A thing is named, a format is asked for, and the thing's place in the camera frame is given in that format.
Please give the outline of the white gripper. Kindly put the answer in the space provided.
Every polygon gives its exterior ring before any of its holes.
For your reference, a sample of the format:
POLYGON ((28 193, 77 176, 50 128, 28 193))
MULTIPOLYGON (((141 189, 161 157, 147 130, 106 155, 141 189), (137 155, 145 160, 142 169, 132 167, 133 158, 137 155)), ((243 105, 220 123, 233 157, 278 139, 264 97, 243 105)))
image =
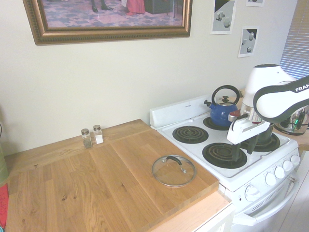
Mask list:
POLYGON ((259 136, 256 135, 266 131, 269 126, 269 122, 262 121, 258 124, 255 124, 247 118, 236 119, 234 122, 232 122, 227 133, 227 140, 233 144, 232 160, 237 161, 239 159, 239 151, 241 147, 240 143, 247 139, 247 153, 252 154, 259 139, 259 136))

